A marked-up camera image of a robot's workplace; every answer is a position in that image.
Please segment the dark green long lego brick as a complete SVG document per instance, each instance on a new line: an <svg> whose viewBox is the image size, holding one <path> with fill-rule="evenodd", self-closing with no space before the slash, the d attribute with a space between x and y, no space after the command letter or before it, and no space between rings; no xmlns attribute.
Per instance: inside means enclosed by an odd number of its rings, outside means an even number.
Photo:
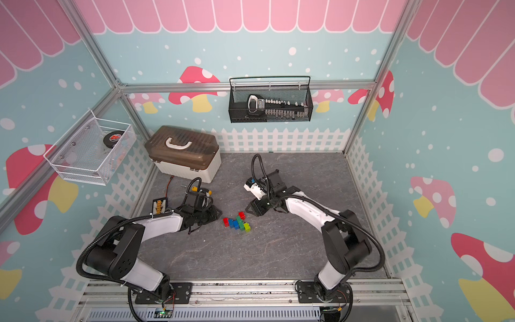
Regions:
<svg viewBox="0 0 515 322"><path fill-rule="evenodd" d="M237 217L236 220L237 220L237 224L239 225L239 228L241 230L244 230L245 229L244 221L240 217Z"/></svg>

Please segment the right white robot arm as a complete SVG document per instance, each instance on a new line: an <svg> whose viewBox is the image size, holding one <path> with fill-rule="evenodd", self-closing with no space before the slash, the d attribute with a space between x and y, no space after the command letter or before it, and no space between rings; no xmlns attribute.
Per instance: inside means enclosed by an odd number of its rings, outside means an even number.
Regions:
<svg viewBox="0 0 515 322"><path fill-rule="evenodd" d="M257 217L274 209L300 217L322 235L327 263L312 283L296 286L299 299L330 302L350 299L347 281L357 272L376 272L386 255L379 241L362 227L350 210L339 212L309 198L295 186L287 187L275 170L261 179L249 178L244 189L254 196L246 211Z"/></svg>

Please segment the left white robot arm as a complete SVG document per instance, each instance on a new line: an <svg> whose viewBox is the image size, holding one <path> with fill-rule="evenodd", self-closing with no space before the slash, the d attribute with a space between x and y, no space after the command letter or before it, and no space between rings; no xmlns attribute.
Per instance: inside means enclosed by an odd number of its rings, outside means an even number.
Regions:
<svg viewBox="0 0 515 322"><path fill-rule="evenodd" d="M223 214L207 189L189 191L183 202L163 213L126 219L111 217L76 262L77 273L87 279L104 280L166 303L176 292L170 277L138 258L143 242L169 233L194 231L217 221Z"/></svg>

